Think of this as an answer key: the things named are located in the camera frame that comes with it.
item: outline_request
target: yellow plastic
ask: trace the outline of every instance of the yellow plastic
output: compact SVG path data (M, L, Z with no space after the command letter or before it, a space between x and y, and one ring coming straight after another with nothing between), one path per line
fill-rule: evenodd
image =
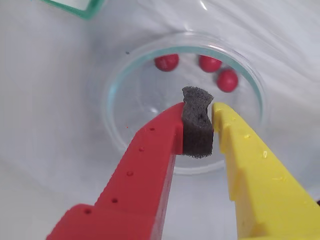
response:
M258 135L224 103L213 104L212 119L238 239L320 240L320 207Z

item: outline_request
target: gray sponge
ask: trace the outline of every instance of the gray sponge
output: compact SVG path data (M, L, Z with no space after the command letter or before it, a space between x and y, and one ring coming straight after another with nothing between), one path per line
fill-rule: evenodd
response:
M184 87L182 92L183 155L197 159L210 156L214 134L208 118L208 106L214 97L207 91L193 86Z

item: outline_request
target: petri dish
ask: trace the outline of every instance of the petri dish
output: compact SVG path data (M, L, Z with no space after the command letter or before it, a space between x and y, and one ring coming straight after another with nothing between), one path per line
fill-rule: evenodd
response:
M170 72L160 71L154 58L169 54L179 55L177 68ZM221 91L216 84L219 71L204 72L198 64L200 55L222 61L221 70L234 69L239 80L237 88L230 93ZM228 104L257 133L263 134L268 104L259 73L245 57L218 39L207 34L185 32L165 36L127 52L106 80L101 111L116 148L124 153L144 124L182 102L182 88L185 86L205 89L213 95L214 102ZM211 118L210 106L208 116ZM223 167L224 156L219 151L218 135L214 134L211 156L201 159L177 156L174 173L195 175Z

